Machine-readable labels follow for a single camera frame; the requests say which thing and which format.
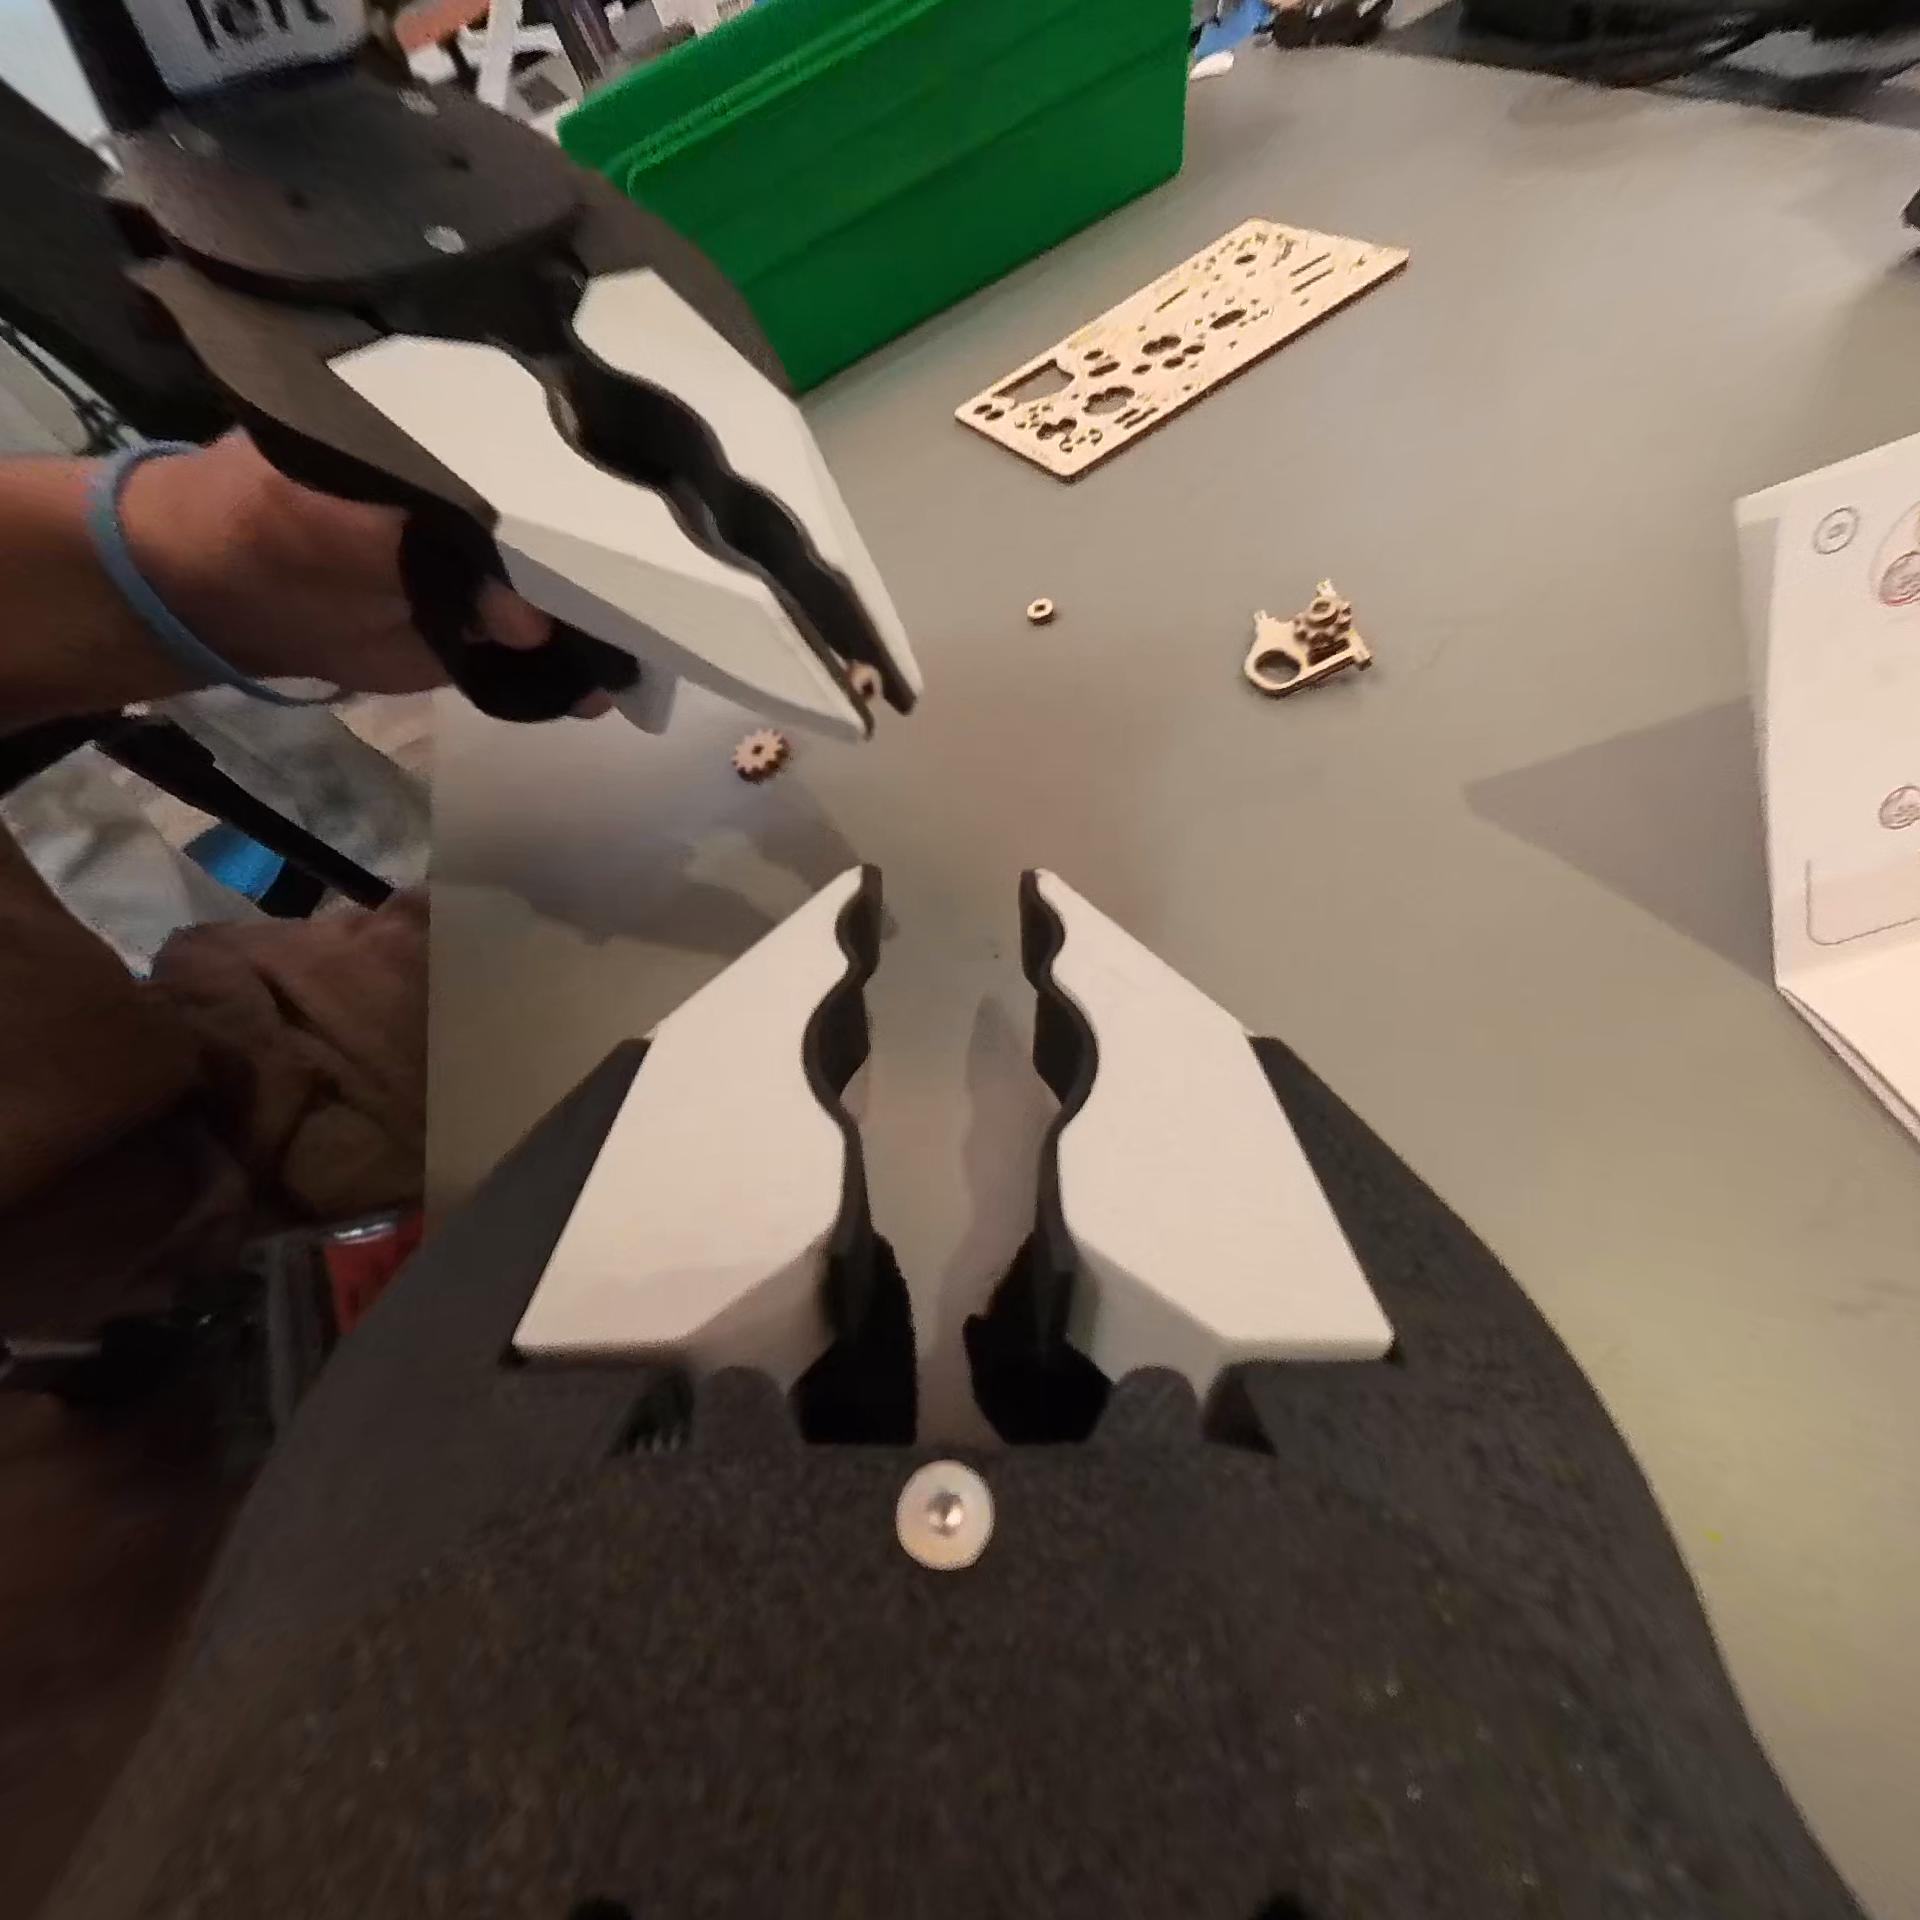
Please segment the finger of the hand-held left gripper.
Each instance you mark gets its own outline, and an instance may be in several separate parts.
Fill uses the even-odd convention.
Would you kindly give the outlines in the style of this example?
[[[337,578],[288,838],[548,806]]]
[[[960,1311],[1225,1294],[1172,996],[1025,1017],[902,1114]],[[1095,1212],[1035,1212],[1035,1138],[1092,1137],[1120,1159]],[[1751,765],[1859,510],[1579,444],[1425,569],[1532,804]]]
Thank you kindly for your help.
[[[588,278],[575,345],[619,461],[653,455],[710,547],[763,578],[832,671],[871,670],[892,707],[916,707],[906,620],[781,380],[651,268]]]
[[[613,707],[668,730],[698,687],[785,729],[868,737],[853,695],[752,566],[720,557],[668,496],[564,442],[533,366],[479,344],[386,336],[330,371],[493,510],[510,586],[639,670]]]

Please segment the person's left forearm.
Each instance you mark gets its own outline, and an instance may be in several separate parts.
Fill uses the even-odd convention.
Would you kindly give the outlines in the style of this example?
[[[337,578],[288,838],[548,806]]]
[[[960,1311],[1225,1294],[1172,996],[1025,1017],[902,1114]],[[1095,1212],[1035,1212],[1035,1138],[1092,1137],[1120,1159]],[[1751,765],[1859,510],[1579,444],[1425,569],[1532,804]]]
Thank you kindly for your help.
[[[89,535],[93,477],[5,461],[5,730],[146,697],[146,642]]]

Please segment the green plastic bin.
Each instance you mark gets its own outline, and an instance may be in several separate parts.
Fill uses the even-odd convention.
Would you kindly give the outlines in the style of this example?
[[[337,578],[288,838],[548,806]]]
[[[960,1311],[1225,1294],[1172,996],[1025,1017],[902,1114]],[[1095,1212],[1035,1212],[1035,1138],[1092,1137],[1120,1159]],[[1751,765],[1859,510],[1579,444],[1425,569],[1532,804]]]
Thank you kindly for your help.
[[[755,2],[561,114],[808,395],[1182,171],[1188,2]]]

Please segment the person's left hand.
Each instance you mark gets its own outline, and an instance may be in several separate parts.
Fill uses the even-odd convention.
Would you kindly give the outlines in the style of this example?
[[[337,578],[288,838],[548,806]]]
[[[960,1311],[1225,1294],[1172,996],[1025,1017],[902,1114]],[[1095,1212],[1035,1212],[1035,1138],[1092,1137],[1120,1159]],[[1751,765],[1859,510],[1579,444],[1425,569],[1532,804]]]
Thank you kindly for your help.
[[[403,510],[315,492],[226,434],[134,468],[118,516],[160,604],[247,678],[444,687],[403,581]]]

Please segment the white instruction booklet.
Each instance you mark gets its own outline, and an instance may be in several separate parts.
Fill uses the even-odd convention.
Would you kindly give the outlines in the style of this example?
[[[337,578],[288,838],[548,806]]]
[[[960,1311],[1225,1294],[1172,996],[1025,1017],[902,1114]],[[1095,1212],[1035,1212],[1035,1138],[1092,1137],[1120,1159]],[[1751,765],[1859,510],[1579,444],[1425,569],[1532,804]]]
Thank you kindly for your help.
[[[1916,438],[1738,503],[1776,991],[1916,1137]]]

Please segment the small part at left edge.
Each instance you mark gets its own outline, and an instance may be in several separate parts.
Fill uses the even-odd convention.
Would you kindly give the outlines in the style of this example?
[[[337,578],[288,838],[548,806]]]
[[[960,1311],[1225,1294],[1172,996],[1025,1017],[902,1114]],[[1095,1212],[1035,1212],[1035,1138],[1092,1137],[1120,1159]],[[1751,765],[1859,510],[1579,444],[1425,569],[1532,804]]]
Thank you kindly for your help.
[[[1248,220],[969,395],[953,420],[1071,483],[1407,262],[1396,246]]]

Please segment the blue wristband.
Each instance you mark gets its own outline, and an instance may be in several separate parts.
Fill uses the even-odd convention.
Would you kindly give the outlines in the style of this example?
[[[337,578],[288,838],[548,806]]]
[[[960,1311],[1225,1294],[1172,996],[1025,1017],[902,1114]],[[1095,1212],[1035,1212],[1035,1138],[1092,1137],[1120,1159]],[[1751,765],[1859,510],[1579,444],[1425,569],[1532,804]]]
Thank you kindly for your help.
[[[157,642],[160,658],[185,671],[196,687],[216,687],[267,707],[337,707],[350,697],[348,687],[319,678],[256,678],[218,650],[212,650],[163,595],[151,584],[132,547],[123,523],[123,492],[141,468],[177,461],[196,451],[185,442],[144,442],[105,457],[86,483],[81,533],[121,610]]]

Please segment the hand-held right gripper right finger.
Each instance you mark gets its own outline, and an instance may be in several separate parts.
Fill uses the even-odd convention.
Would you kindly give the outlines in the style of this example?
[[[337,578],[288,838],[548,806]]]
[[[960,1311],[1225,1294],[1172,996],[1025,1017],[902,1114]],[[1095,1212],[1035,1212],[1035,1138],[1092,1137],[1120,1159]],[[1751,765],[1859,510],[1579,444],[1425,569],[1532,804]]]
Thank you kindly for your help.
[[[963,1327],[997,1441],[1081,1442],[1137,1370],[1213,1411],[1253,1365],[1385,1363],[1258,1036],[1052,868],[1020,878],[1020,951],[1054,1117],[1033,1229]]]

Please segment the red metal can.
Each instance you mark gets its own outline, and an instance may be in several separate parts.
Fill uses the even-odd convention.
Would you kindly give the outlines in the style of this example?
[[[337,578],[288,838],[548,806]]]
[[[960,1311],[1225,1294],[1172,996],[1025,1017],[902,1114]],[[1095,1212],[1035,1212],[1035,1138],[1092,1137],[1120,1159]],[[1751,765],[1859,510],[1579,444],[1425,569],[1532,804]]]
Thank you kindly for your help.
[[[380,1212],[319,1240],[319,1274],[337,1336],[360,1328],[421,1243],[421,1208]]]

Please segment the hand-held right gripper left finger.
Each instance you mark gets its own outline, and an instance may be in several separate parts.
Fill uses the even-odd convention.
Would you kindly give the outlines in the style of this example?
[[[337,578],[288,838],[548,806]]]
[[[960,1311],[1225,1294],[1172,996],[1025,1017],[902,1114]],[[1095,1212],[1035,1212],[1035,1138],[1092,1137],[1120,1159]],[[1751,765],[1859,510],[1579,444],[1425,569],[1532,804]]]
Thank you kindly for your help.
[[[759,1370],[808,1441],[916,1441],[911,1298],[845,1105],[878,947],[883,872],[853,865],[643,1037],[518,1363]]]

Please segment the black stand leg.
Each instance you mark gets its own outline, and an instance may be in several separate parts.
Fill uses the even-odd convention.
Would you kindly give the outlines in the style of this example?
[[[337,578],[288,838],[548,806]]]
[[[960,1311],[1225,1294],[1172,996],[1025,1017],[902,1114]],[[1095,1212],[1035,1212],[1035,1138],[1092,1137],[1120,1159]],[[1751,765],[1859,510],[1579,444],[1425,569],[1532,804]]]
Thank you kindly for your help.
[[[163,716],[107,707],[7,730],[5,794],[15,794],[81,748],[97,748],[121,771],[205,813],[218,836],[258,848],[252,868],[235,856],[205,876],[275,921],[315,916],[326,899],[380,909],[397,896],[391,880],[247,794],[216,765],[216,754],[202,741]]]

